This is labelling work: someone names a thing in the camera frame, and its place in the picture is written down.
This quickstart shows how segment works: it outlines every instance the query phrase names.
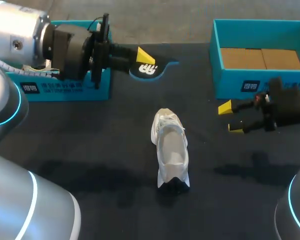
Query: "robotic arm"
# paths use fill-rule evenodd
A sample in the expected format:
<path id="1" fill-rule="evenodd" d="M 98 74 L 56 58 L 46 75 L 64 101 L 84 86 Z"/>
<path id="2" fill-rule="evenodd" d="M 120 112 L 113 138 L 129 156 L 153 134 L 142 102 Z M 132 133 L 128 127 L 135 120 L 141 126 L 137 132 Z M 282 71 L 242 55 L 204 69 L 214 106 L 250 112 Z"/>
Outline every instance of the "robotic arm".
<path id="1" fill-rule="evenodd" d="M 242 110 L 255 108 L 262 117 L 254 122 L 233 122 L 228 125 L 229 132 L 249 133 L 264 128 L 274 131 L 278 127 L 300 124 L 300 89 L 298 86 L 284 88 L 281 78 L 273 78 L 268 83 L 267 92 L 257 93 L 253 99 L 229 100 L 218 108 L 219 115 L 235 114 Z"/>
<path id="2" fill-rule="evenodd" d="M 59 70 L 52 76 L 61 81 L 83 81 L 90 71 L 96 89 L 103 69 L 111 68 L 137 79 L 153 79 L 161 76 L 169 63 L 177 62 L 152 57 L 140 47 L 132 50 L 111 43 L 107 13 L 99 27 L 92 29 L 93 23 L 88 28 L 54 25 L 44 11 L 0 1 L 0 61 L 39 66 L 50 60 L 51 67 Z M 0 67 L 5 68 L 4 63 L 0 62 Z"/>

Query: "cardboard box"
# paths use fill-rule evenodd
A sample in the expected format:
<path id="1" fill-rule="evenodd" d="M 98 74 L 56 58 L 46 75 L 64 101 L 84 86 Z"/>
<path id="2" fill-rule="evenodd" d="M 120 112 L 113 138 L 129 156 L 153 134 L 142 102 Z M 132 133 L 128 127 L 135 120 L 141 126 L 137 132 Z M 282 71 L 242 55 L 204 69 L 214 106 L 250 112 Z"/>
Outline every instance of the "cardboard box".
<path id="1" fill-rule="evenodd" d="M 300 70 L 300 61 L 295 50 L 262 49 L 266 69 Z"/>
<path id="2" fill-rule="evenodd" d="M 221 48 L 226 69 L 266 69 L 261 49 Z"/>
<path id="3" fill-rule="evenodd" d="M 248 68 L 247 52 L 243 55 L 245 68 L 237 68 L 241 64 L 237 57 L 242 56 L 244 50 L 237 50 L 240 53 L 232 57 L 224 56 L 223 49 L 229 48 L 266 50 L 264 64 L 268 69 Z M 251 51 L 248 55 L 252 53 L 259 59 L 259 53 Z M 300 88 L 300 64 L 297 64 L 300 63 L 300 21 L 215 19 L 209 57 L 217 99 L 253 98 L 257 92 L 267 91 L 269 80 L 277 77 L 281 77 L 285 88 Z"/>

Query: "shoe sole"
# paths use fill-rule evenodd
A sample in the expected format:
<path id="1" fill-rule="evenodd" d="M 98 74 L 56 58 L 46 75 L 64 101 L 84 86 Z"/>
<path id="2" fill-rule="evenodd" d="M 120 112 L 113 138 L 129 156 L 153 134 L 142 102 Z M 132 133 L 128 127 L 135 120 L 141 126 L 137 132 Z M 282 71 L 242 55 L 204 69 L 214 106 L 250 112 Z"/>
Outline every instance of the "shoe sole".
<path id="1" fill-rule="evenodd" d="M 186 173 L 186 178 L 185 178 L 184 181 L 182 181 L 180 178 L 178 178 L 178 177 L 176 176 L 176 177 L 172 178 L 170 181 L 165 182 L 165 181 L 163 180 L 163 178 L 162 178 L 162 176 L 161 176 L 161 173 L 160 173 L 160 170 L 159 170 L 159 171 L 158 171 L 158 179 L 157 179 L 157 186 L 158 186 L 158 189 L 159 189 L 164 183 L 169 184 L 169 183 L 172 182 L 174 179 L 178 179 L 180 182 L 185 183 L 185 184 L 188 186 L 188 188 L 190 188 L 190 180 L 189 180 L 189 174 L 188 174 L 188 172 Z"/>

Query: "blue light ring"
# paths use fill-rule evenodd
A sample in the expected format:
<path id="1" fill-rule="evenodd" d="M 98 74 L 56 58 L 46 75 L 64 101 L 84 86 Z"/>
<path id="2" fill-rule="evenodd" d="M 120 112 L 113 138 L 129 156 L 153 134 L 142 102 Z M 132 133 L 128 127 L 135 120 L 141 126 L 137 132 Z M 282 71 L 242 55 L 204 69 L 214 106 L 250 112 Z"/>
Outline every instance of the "blue light ring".
<path id="1" fill-rule="evenodd" d="M 20 89 L 19 89 L 19 87 L 17 86 L 16 83 L 13 83 L 13 84 L 15 85 L 15 87 L 16 87 L 16 89 L 17 89 L 17 91 L 18 91 L 18 94 L 19 94 L 19 104 L 18 104 L 18 107 L 17 107 L 17 109 L 15 110 L 14 114 L 13 114 L 11 117 L 9 117 L 7 120 L 1 122 L 1 123 L 0 123 L 0 126 L 6 124 L 6 123 L 8 123 L 8 122 L 10 122 L 10 121 L 17 115 L 17 113 L 19 112 L 20 107 L 21 107 L 21 92 L 20 92 Z"/>
<path id="2" fill-rule="evenodd" d="M 290 183 L 290 186 L 289 186 L 289 190 L 288 190 L 288 202 L 289 202 L 289 207 L 290 207 L 292 216 L 293 216 L 293 218 L 294 218 L 296 224 L 297 224 L 297 225 L 299 226 L 299 228 L 300 228 L 300 222 L 299 222 L 299 220 L 297 219 L 297 216 L 296 216 L 296 214 L 295 214 L 295 212 L 294 212 L 294 209 L 293 209 L 293 207 L 292 207 L 292 204 L 291 204 L 291 186 L 292 186 L 292 183 L 294 182 L 294 179 L 295 179 L 295 178 L 296 178 L 296 176 L 293 177 L 293 179 L 292 179 L 292 181 L 291 181 L 291 183 Z"/>

